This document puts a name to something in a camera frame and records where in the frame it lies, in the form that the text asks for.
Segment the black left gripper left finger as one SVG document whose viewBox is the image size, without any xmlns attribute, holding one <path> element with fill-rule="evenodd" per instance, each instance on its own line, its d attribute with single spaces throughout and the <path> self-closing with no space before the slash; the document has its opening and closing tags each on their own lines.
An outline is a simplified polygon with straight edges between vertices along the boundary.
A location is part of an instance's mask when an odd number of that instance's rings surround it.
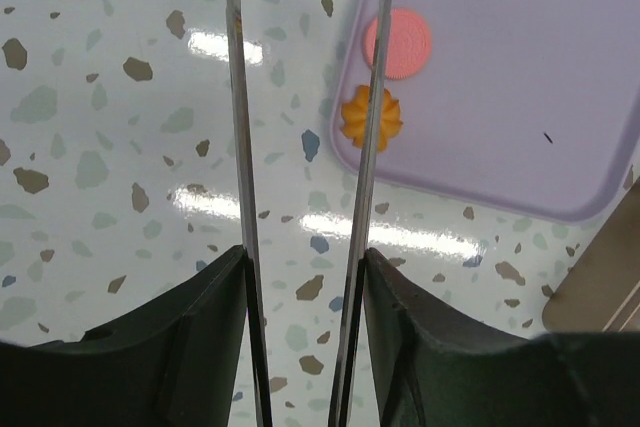
<svg viewBox="0 0 640 427">
<path fill-rule="evenodd" d="M 236 245 L 78 342 L 3 343 L 2 425 L 227 425 L 246 324 L 264 347 L 252 268 Z"/>
</svg>

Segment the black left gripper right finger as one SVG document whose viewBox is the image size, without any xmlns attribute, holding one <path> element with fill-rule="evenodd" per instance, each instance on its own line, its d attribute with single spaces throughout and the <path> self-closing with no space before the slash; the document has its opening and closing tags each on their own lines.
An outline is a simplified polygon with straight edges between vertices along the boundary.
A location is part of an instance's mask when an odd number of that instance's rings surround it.
<svg viewBox="0 0 640 427">
<path fill-rule="evenodd" d="M 364 306 L 384 426 L 636 426 L 639 335 L 479 322 L 369 249 Z"/>
</svg>

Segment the metal tongs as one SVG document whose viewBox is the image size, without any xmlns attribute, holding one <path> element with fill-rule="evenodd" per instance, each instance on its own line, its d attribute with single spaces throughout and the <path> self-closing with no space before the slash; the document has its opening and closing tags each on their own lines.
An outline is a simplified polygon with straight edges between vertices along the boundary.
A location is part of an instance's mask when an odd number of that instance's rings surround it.
<svg viewBox="0 0 640 427">
<path fill-rule="evenodd" d="M 364 142 L 354 203 L 339 346 L 328 414 L 331 426 L 350 420 L 352 382 L 365 280 L 364 255 L 368 246 L 374 174 L 384 100 L 384 78 L 391 28 L 391 1 L 380 0 L 369 97 L 365 112 Z M 246 265 L 249 332 L 257 423 L 272 425 L 265 323 L 262 302 L 257 210 L 241 0 L 226 0 L 226 35 L 233 110 L 240 224 Z"/>
</svg>

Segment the gold cookie tin base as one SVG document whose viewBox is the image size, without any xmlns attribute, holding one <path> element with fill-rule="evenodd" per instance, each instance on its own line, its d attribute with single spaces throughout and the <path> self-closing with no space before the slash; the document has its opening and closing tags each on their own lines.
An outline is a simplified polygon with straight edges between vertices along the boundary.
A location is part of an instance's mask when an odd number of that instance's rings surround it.
<svg viewBox="0 0 640 427">
<path fill-rule="evenodd" d="M 634 185 L 547 302 L 547 330 L 639 329 L 639 202 Z"/>
</svg>

